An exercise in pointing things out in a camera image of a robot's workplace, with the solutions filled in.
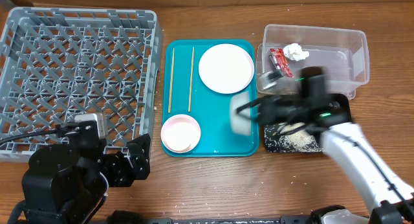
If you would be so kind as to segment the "grey-green bowl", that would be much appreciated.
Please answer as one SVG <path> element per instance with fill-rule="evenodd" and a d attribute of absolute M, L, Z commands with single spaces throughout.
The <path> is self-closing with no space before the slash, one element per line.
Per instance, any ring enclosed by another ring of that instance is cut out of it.
<path fill-rule="evenodd" d="M 244 107 L 240 111 L 237 109 L 249 103 L 250 95 L 243 92 L 234 95 L 230 99 L 230 127 L 235 134 L 250 136 L 252 132 L 252 124 L 250 120 L 250 108 Z"/>

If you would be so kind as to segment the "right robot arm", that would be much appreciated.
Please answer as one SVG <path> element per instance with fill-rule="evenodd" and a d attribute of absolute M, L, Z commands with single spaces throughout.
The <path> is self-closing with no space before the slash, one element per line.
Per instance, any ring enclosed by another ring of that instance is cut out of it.
<path fill-rule="evenodd" d="M 246 135 L 248 124 L 261 126 L 299 124 L 279 135 L 306 131 L 318 140 L 323 153 L 333 159 L 358 190 L 368 217 L 333 205 L 314 210 L 307 223 L 412 223 L 413 187 L 404 182 L 377 154 L 361 127 L 354 123 L 347 104 L 327 90 L 321 67 L 306 67 L 299 78 L 297 95 L 266 95 L 250 100 L 247 93 L 230 100 L 230 125 L 234 133 Z"/>

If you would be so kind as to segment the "large white plate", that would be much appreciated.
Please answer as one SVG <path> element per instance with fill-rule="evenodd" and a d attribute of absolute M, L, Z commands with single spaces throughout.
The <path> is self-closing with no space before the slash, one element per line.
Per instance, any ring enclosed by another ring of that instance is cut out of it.
<path fill-rule="evenodd" d="M 243 48 L 224 43 L 209 48 L 199 60 L 203 84 L 221 94 L 232 94 L 246 88 L 254 77 L 254 62 Z"/>

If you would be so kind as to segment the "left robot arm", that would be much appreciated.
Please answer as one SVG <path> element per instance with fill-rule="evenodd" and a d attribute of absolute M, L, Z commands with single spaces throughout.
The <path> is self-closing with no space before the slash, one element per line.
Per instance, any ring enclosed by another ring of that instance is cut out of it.
<path fill-rule="evenodd" d="M 67 144 L 38 150 L 22 178 L 24 200 L 12 210 L 9 223 L 88 223 L 107 199 L 110 187 L 130 187 L 150 173 L 151 137 L 126 144 L 130 155 L 105 154 L 97 135 L 75 135 Z"/>

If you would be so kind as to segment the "red snack wrapper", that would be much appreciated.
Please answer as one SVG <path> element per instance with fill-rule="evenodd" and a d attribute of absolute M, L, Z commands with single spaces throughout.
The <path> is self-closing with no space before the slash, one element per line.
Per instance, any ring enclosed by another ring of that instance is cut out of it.
<path fill-rule="evenodd" d="M 289 68 L 289 63 L 283 53 L 282 48 L 270 48 L 270 59 L 274 67 L 283 77 L 293 78 L 294 75 Z"/>

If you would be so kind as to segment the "small pink plate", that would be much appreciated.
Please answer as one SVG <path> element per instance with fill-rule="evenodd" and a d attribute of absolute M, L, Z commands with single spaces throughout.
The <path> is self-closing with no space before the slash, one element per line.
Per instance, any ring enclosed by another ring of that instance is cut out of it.
<path fill-rule="evenodd" d="M 165 121 L 160 137 L 163 145 L 173 153 L 188 153 L 201 139 L 201 127 L 191 116 L 178 114 Z"/>

